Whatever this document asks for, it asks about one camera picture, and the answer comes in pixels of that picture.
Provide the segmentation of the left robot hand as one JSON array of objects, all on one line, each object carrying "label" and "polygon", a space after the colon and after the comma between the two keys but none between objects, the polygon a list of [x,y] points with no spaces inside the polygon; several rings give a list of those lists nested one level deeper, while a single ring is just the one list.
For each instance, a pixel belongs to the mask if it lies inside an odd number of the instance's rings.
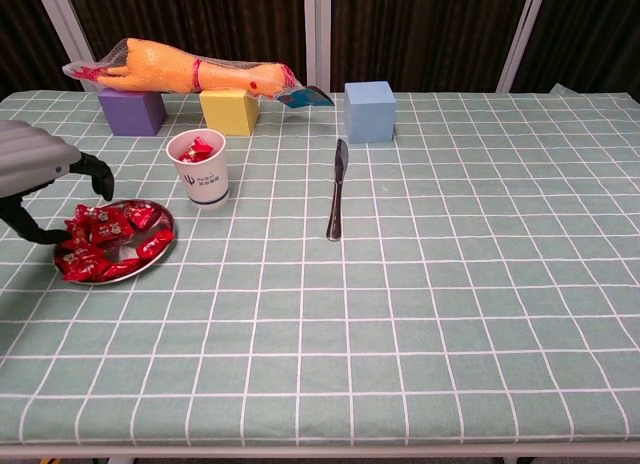
[{"label": "left robot hand", "polygon": [[113,199],[114,175],[104,161],[24,121],[1,122],[1,220],[21,238],[41,245],[71,238],[66,230],[41,228],[22,206],[24,196],[69,173],[89,176],[95,193]]}]

